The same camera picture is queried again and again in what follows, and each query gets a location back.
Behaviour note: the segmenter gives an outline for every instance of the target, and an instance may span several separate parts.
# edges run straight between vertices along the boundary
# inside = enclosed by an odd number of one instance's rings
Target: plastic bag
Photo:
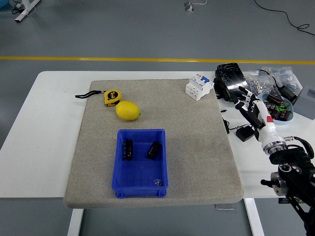
[[[299,95],[302,87],[294,76],[291,67],[264,67],[276,80],[279,87],[286,86],[296,95]]]
[[[276,94],[273,85],[274,80],[264,71],[249,71],[249,76],[246,77],[247,84],[252,93],[256,96],[261,93]]]

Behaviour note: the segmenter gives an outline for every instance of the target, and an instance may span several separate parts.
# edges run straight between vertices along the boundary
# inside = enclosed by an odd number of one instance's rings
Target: small screw
[[[154,180],[154,184],[155,184],[156,186],[162,186],[162,181],[159,180],[159,179],[156,179],[156,180]]]

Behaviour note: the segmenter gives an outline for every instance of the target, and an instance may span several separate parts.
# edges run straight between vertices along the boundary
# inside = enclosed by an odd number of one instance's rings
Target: electrolytic capacitor
[[[280,112],[277,111],[277,110],[274,110],[274,111],[271,113],[272,119],[279,119],[279,116],[280,116]]]
[[[267,100],[278,105],[278,106],[282,106],[284,104],[283,99],[278,98],[278,97],[271,95],[271,94],[267,96]]]
[[[279,120],[281,120],[281,121],[287,121],[287,119],[289,119],[290,114],[291,114],[291,113],[290,113],[289,111],[283,111],[283,112],[281,112],[280,117],[279,117]]]
[[[126,139],[123,147],[123,159],[124,161],[131,161],[133,158],[133,141]]]
[[[266,102],[265,105],[266,105],[268,111],[270,111],[270,112],[273,112],[276,109],[276,105],[272,104],[270,102]]]
[[[149,151],[147,152],[147,157],[151,160],[155,160],[161,148],[162,145],[159,142],[153,142]]]

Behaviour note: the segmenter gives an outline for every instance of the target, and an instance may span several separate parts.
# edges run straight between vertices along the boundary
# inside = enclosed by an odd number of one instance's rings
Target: tape measure
[[[88,98],[94,94],[104,93],[104,99],[105,99],[105,106],[106,107],[114,107],[119,102],[122,101],[122,94],[117,89],[112,89],[108,91],[98,91],[98,90],[92,90],[86,94],[83,95],[75,95],[76,98]]]
[[[122,94],[116,89],[108,90],[104,93],[104,99],[106,107],[113,107],[122,100]]]

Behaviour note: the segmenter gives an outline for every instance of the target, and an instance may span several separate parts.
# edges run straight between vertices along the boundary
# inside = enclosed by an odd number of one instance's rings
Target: blue plastic bin
[[[3,8],[5,5],[9,3],[8,0],[0,0],[0,8]]]
[[[126,139],[133,141],[133,159],[124,161]],[[162,145],[155,160],[147,157],[153,142]],[[121,129],[117,133],[112,189],[117,198],[165,197],[168,188],[164,129]]]

